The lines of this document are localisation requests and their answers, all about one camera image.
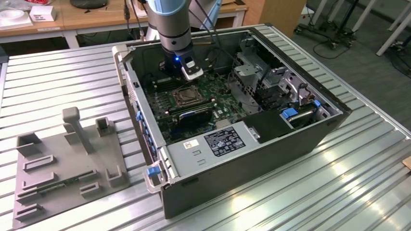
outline green circuit board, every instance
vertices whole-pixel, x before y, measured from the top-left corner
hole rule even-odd
[[[246,111],[239,106],[239,102],[227,90],[226,83],[227,79],[223,76],[215,77],[215,75],[206,74],[194,85],[181,86],[170,91],[147,94],[149,104],[167,144],[213,131],[217,129],[217,122],[219,121],[226,120],[226,122],[235,123],[247,116]],[[182,105],[182,101],[191,102],[191,104]],[[179,115],[199,108],[213,109],[210,122],[197,129],[177,131],[175,125]],[[167,112],[173,111],[181,112],[170,115]]]

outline power supply label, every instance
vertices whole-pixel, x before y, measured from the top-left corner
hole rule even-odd
[[[233,127],[206,135],[205,138],[215,156],[226,155],[242,147],[246,147]]]

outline wooden table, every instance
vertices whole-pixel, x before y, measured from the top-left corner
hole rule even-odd
[[[34,26],[0,30],[0,43],[63,37],[65,21],[61,0],[55,0],[53,6],[58,11],[57,20],[54,22],[34,22]]]
[[[55,22],[34,23],[31,27],[0,31],[0,43],[11,41],[25,41],[33,39],[45,39],[53,37],[66,37],[70,48],[79,48],[77,36],[87,33],[97,33],[113,30],[127,29],[123,16],[123,0],[109,0],[107,7],[86,10],[74,7],[70,0],[55,0],[54,6],[58,10],[58,19]],[[227,4],[221,9],[219,18],[234,17],[233,27],[242,26],[245,13],[249,7],[234,3]],[[138,20],[131,10],[130,28],[138,28]],[[149,26],[147,16],[139,17],[142,27]],[[38,29],[55,27],[54,31],[39,32]]]

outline blue latch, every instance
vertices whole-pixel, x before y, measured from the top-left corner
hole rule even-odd
[[[294,108],[289,108],[283,111],[282,115],[286,119],[289,119],[291,116],[295,116],[298,114],[297,110]]]
[[[141,121],[143,119],[142,112],[138,111],[137,120]]]
[[[161,167],[159,167],[159,166],[150,167],[150,168],[147,169],[147,175],[149,175],[149,177],[154,177],[154,176],[159,175],[161,172],[162,172],[162,170],[161,170]]]
[[[322,105],[322,103],[321,103],[318,100],[316,100],[316,101],[314,101],[314,105],[316,105],[317,107],[320,107],[320,106]]]

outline metal slotted surface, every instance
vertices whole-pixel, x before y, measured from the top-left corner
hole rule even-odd
[[[410,132],[273,27],[257,28],[354,110],[316,150],[165,220],[141,175],[145,159],[115,82],[113,45],[13,57],[0,111],[0,230],[13,229],[17,135],[30,128],[42,137],[63,132],[57,118],[69,105],[81,108],[83,126],[99,116],[115,120],[133,186],[27,230],[411,228],[411,177],[401,163],[411,155]]]

